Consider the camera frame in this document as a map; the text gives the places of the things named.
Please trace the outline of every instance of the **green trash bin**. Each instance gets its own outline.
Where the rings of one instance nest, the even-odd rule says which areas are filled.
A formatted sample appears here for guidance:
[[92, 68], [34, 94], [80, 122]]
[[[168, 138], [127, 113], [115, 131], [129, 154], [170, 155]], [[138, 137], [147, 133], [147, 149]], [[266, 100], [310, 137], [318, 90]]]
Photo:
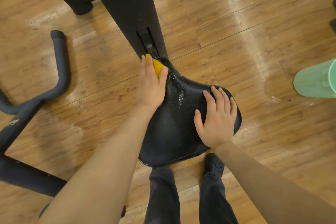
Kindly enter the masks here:
[[293, 84], [305, 97], [336, 98], [336, 59], [299, 71]]

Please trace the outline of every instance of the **jeans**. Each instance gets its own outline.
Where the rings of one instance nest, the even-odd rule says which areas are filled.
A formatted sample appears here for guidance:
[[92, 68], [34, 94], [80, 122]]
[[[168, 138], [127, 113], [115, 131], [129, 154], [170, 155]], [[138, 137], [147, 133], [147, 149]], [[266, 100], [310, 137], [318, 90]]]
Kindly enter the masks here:
[[[153, 169], [149, 176], [150, 196], [144, 224], [179, 224], [180, 202], [173, 172], [169, 167]], [[225, 188], [218, 174], [207, 172], [199, 189], [200, 224], [238, 224], [225, 199]]]

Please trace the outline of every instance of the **yellow cloth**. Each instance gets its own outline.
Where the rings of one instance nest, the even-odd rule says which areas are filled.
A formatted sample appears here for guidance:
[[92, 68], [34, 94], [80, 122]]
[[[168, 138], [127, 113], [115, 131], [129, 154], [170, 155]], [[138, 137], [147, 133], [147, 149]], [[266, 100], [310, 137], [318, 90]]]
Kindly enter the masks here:
[[[150, 56], [150, 54], [146, 54], [146, 61], [148, 59], [148, 57]], [[155, 69], [155, 73], [156, 73], [156, 76], [159, 78], [160, 77], [160, 73], [161, 73], [161, 70], [165, 67], [160, 61], [156, 60], [156, 59], [153, 59], [153, 66], [154, 66], [154, 69]]]

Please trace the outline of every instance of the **person's left hand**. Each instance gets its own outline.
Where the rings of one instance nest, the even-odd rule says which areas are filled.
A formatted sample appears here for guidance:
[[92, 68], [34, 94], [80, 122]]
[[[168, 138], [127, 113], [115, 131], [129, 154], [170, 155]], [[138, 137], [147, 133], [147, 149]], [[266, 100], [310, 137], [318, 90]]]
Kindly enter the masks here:
[[136, 90], [138, 104], [150, 108], [153, 112], [162, 104], [166, 93], [168, 69], [161, 70], [159, 79], [153, 66], [153, 58], [141, 56], [140, 78]]

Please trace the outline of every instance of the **black leather seat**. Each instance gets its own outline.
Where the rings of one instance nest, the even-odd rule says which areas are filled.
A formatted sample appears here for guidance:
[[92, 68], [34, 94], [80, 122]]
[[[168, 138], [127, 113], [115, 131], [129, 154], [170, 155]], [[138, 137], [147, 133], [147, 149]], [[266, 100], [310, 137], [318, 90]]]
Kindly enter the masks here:
[[[211, 85], [185, 78], [166, 58], [160, 57], [158, 60], [170, 71], [165, 98], [149, 122], [139, 154], [139, 160], [150, 167], [180, 162], [209, 149], [196, 132], [194, 115], [195, 110], [199, 109], [202, 120], [205, 121], [207, 103], [203, 90], [211, 93]], [[229, 91], [223, 90], [229, 98], [232, 96]], [[242, 116], [237, 108], [234, 133], [238, 131], [241, 123]]]

